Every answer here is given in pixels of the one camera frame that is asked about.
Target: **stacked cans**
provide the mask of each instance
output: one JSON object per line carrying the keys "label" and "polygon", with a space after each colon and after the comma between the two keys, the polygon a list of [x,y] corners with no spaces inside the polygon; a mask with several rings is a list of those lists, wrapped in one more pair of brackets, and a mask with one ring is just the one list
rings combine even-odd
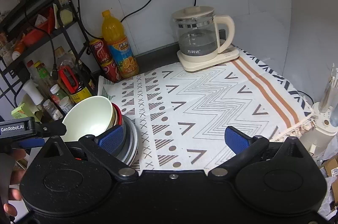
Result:
{"label": "stacked cans", "polygon": [[121,79],[121,75],[114,59],[109,52],[107,43],[101,39],[94,39],[89,43],[89,45],[92,48],[95,58],[103,68],[107,79],[114,83],[118,82]]}

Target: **electric kettle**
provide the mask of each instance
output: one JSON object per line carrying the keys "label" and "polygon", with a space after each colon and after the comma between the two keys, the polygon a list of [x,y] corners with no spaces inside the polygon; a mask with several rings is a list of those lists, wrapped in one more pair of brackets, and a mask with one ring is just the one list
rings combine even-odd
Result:
{"label": "electric kettle", "polygon": [[[228,15],[215,15],[213,7],[186,7],[172,14],[180,50],[177,56],[187,71],[196,71],[233,60],[239,56],[230,46],[234,39],[234,21]],[[219,38],[218,24],[228,27],[226,41]]]}

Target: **human hand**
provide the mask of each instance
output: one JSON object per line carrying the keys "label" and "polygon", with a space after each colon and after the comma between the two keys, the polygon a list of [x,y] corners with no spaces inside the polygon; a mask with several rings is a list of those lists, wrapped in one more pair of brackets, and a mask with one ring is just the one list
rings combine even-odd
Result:
{"label": "human hand", "polygon": [[[13,150],[11,153],[11,156],[15,159],[15,161],[18,161],[26,156],[25,150],[18,149],[18,150]],[[19,171],[13,171],[11,175],[11,181],[10,185],[16,185],[19,184],[23,175],[25,174],[25,170],[19,170]],[[20,191],[14,188],[9,188],[8,190],[8,200],[18,200],[20,201],[21,194]],[[5,210],[6,213],[8,213],[11,216],[17,216],[18,211],[16,208],[11,205],[11,204],[4,204],[3,209]]]}

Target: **orange stripe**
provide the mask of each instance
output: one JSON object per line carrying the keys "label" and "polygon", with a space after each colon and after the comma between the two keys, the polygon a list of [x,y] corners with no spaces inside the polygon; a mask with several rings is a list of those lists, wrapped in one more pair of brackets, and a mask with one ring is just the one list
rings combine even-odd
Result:
{"label": "orange stripe", "polygon": [[273,95],[276,96],[276,98],[279,100],[279,102],[281,102],[282,105],[285,106],[285,108],[289,111],[289,113],[291,113],[295,124],[297,124],[299,122],[299,119],[298,119],[298,116],[297,116],[296,112],[279,95],[279,93],[273,88],[273,86],[271,85],[271,83],[266,78],[264,78],[263,76],[259,75],[258,72],[255,71],[247,62],[245,62],[245,60],[243,58],[239,57],[239,61],[241,61],[243,63],[243,65],[247,67],[248,70],[250,70],[256,77],[258,77],[259,79],[261,79],[268,86],[269,90],[273,93]]}
{"label": "orange stripe", "polygon": [[236,61],[232,62],[235,67],[246,76],[251,83],[253,83],[259,91],[263,94],[265,99],[270,103],[270,105],[276,110],[276,112],[281,116],[287,128],[291,127],[291,122],[288,117],[283,113],[280,107],[271,99],[271,97],[267,94],[265,89],[256,81],[254,80]]}

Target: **patterned tablecloth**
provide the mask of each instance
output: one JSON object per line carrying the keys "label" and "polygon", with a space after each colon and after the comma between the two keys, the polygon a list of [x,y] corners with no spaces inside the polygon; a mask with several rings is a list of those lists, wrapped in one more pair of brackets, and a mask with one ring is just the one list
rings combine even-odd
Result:
{"label": "patterned tablecloth", "polygon": [[131,166],[139,172],[213,169],[234,156],[227,126],[280,141],[311,127],[312,109],[290,82],[242,50],[235,61],[194,73],[175,63],[117,84],[101,77],[99,95],[136,125]]}

